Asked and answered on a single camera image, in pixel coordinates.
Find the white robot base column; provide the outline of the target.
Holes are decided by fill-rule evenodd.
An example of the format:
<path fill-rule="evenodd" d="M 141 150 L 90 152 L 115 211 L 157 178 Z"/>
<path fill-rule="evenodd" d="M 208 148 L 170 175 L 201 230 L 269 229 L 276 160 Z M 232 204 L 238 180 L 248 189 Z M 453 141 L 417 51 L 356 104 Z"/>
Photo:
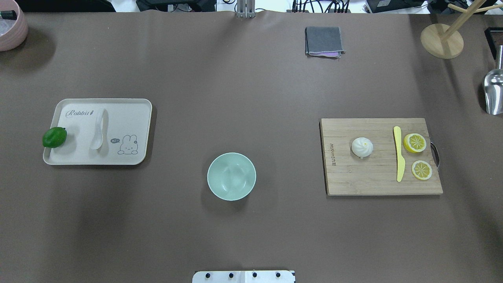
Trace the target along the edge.
<path fill-rule="evenodd" d="M 291 270 L 231 270 L 200 271 L 192 283 L 295 283 L 295 272 Z"/>

